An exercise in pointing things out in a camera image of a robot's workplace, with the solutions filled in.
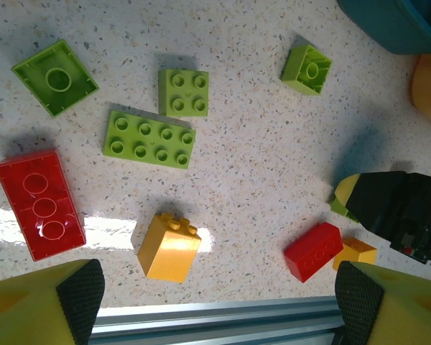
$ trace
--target toy brick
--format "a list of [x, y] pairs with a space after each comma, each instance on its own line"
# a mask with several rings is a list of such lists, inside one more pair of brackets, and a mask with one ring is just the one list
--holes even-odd
[[329, 205], [332, 212], [340, 214], [341, 216], [344, 216], [349, 220], [359, 224], [359, 221], [356, 219], [356, 217], [345, 206], [343, 206], [336, 197], [334, 197], [334, 199], [329, 203]]
[[284, 251], [290, 272], [300, 282], [306, 282], [335, 255], [343, 250], [338, 227], [318, 224]]
[[137, 257], [147, 278], [184, 282], [201, 238], [190, 221], [155, 215]]
[[318, 96], [324, 87], [332, 60], [311, 45], [294, 48], [281, 81], [308, 96]]
[[86, 243], [56, 150], [1, 161], [0, 183], [34, 261]]
[[158, 72], [158, 89], [160, 115], [208, 115], [208, 72], [161, 70]]
[[377, 249], [358, 239], [343, 240], [343, 250], [338, 253], [333, 261], [333, 269], [338, 270], [342, 261], [365, 262], [375, 264]]
[[105, 156], [187, 169], [196, 132], [181, 126], [112, 111]]
[[64, 40], [12, 70], [51, 116], [61, 114], [99, 89]]

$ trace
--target teal container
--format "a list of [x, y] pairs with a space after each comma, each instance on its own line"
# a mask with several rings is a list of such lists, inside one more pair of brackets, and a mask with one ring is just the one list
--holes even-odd
[[338, 4], [389, 52], [431, 53], [431, 0], [338, 0]]

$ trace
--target lime green brick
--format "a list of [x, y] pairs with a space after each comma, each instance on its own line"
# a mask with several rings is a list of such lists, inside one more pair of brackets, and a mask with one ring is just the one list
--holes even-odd
[[308, 96], [318, 96], [324, 87], [332, 60], [311, 45], [296, 47], [290, 53], [281, 81]]
[[208, 72], [161, 70], [158, 72], [158, 89], [160, 115], [208, 115]]
[[112, 111], [105, 156], [187, 169], [196, 132], [192, 129]]
[[64, 40], [11, 69], [51, 116], [57, 116], [99, 87]]
[[356, 223], [359, 223], [359, 221], [356, 219], [356, 217], [345, 207], [343, 206], [340, 201], [338, 201], [337, 198], [334, 198], [330, 202], [330, 210], [332, 212], [335, 212], [337, 214], [340, 214], [341, 216], [344, 216]]

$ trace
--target terrazzo surface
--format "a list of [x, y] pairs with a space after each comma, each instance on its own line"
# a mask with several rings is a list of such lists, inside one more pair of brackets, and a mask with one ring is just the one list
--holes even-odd
[[[55, 119], [11, 66], [67, 40], [100, 90]], [[295, 45], [333, 60], [322, 96], [279, 77]], [[409, 101], [415, 57], [379, 47], [335, 0], [0, 1], [0, 160], [56, 147], [88, 243], [33, 262], [0, 186], [0, 280], [101, 260], [103, 307], [332, 295], [327, 264], [305, 284], [283, 249], [319, 221], [379, 249], [384, 267], [431, 279], [326, 203], [339, 178], [405, 169], [431, 175], [431, 123]], [[110, 110], [158, 112], [162, 68], [210, 73], [208, 118], [188, 170], [104, 157]], [[155, 213], [189, 218], [203, 238], [185, 283], [147, 280], [136, 253]]]

